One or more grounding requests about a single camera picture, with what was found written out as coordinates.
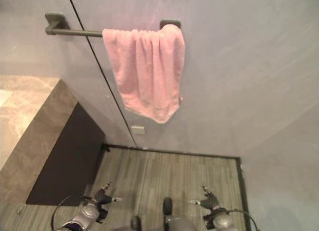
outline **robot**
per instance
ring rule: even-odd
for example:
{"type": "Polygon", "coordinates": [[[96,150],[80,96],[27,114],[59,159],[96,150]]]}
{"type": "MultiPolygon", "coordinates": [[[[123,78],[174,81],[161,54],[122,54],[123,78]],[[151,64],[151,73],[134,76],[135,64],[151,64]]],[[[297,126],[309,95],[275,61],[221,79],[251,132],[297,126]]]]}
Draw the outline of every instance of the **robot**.
{"type": "MultiPolygon", "coordinates": [[[[63,226],[54,229],[54,214],[52,216],[51,227],[55,231],[88,231],[94,222],[101,223],[107,216],[107,210],[102,208],[102,205],[110,202],[117,202],[121,198],[113,198],[105,194],[106,189],[110,183],[102,187],[94,196],[94,198],[85,197],[86,203],[82,210],[76,214],[70,221],[66,222],[63,226]]],[[[242,212],[251,216],[241,210],[227,210],[222,208],[219,204],[217,196],[206,186],[203,186],[206,198],[199,200],[192,200],[191,203],[200,205],[203,208],[209,209],[210,214],[203,216],[206,227],[208,230],[215,229],[216,231],[238,231],[235,227],[230,212],[242,212]]],[[[186,217],[181,215],[174,215],[172,213],[173,202],[170,197],[166,197],[163,202],[163,216],[164,216],[164,230],[165,231],[197,231],[195,225],[186,217]]],[[[255,221],[253,220],[256,231],[259,231],[255,221]]],[[[141,219],[134,216],[131,219],[131,230],[142,231],[141,219]]]]}
{"type": "Polygon", "coordinates": [[[51,228],[54,231],[88,231],[95,222],[102,223],[106,218],[108,211],[102,205],[121,201],[122,198],[113,198],[106,194],[111,182],[102,186],[93,198],[83,196],[84,205],[79,213],[77,213],[70,221],[63,224],[61,227],[54,229],[54,215],[59,208],[69,197],[65,198],[55,209],[52,219],[51,228]]]}

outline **gray wall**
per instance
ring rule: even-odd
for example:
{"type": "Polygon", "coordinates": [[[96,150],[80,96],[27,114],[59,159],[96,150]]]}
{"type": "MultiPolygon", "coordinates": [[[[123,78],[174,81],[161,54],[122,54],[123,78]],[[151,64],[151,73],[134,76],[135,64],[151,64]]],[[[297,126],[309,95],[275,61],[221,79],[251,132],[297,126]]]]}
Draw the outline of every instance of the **gray wall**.
{"type": "Polygon", "coordinates": [[[0,0],[0,74],[62,78],[109,142],[134,145],[86,39],[46,35],[47,12],[80,29],[69,0],[0,0]]]}
{"type": "MultiPolygon", "coordinates": [[[[318,230],[319,0],[73,0],[86,29],[157,30],[179,18],[184,100],[138,146],[243,158],[262,230],[318,230]]],[[[91,39],[117,93],[107,53],[91,39]]]]}

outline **floor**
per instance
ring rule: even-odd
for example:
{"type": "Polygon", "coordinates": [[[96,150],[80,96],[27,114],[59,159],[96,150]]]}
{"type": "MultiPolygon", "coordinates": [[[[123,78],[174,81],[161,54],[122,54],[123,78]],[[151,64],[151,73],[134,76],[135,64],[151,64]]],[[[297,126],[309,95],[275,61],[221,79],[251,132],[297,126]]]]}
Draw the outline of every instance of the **floor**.
{"type": "MultiPolygon", "coordinates": [[[[189,217],[198,230],[206,230],[203,208],[190,204],[191,199],[204,198],[202,185],[211,188],[227,208],[242,208],[241,194],[234,159],[168,154],[158,152],[111,149],[105,153],[92,193],[112,181],[110,194],[122,202],[109,204],[103,224],[94,224],[92,231],[124,230],[132,215],[139,215],[144,230],[162,230],[162,201],[173,199],[173,212],[189,217]]],[[[1,230],[50,230],[54,206],[10,204],[1,206],[1,230]]],[[[78,207],[61,207],[56,225],[67,221],[78,207]]],[[[245,231],[242,214],[233,214],[239,230],[245,231]]]]}

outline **marble vanity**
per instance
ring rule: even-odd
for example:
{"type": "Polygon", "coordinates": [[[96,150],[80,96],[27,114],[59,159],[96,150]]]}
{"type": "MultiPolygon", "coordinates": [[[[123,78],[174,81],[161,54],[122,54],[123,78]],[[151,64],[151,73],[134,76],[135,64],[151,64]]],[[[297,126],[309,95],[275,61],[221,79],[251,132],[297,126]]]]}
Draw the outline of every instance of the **marble vanity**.
{"type": "MultiPolygon", "coordinates": [[[[75,124],[81,125],[82,120],[84,124],[88,123],[99,133],[99,140],[95,142],[93,148],[97,150],[96,147],[101,145],[100,140],[104,134],[62,80],[32,76],[0,76],[0,199],[2,202],[28,203],[28,200],[31,200],[29,203],[32,203],[42,191],[48,192],[45,188],[51,185],[50,177],[59,170],[62,170],[65,177],[72,176],[68,174],[67,169],[63,170],[59,165],[65,166],[63,157],[66,159],[75,157],[77,162],[82,162],[79,159],[83,154],[78,154],[76,151],[81,150],[76,147],[76,139],[77,137],[83,139],[83,134],[79,133],[81,129],[75,124]],[[72,119],[77,119],[77,122],[68,125],[72,119]],[[71,148],[68,143],[70,137],[74,139],[71,148]]],[[[79,141],[78,146],[83,145],[86,144],[79,141]]],[[[92,152],[93,161],[98,153],[99,150],[92,152]]],[[[72,165],[76,166],[70,161],[69,163],[70,169],[73,168],[72,165]]],[[[88,167],[96,169],[93,162],[88,167]]],[[[59,180],[65,182],[58,176],[56,179],[57,181],[52,183],[54,186],[60,184],[59,180]]]]}

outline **towel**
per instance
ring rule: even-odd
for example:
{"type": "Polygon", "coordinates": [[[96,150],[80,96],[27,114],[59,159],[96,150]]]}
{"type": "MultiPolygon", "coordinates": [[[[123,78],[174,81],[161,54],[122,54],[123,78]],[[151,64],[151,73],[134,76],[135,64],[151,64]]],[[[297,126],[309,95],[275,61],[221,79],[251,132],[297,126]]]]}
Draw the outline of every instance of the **towel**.
{"type": "Polygon", "coordinates": [[[102,32],[125,109],[166,123],[179,108],[185,42],[181,30],[102,32]]]}

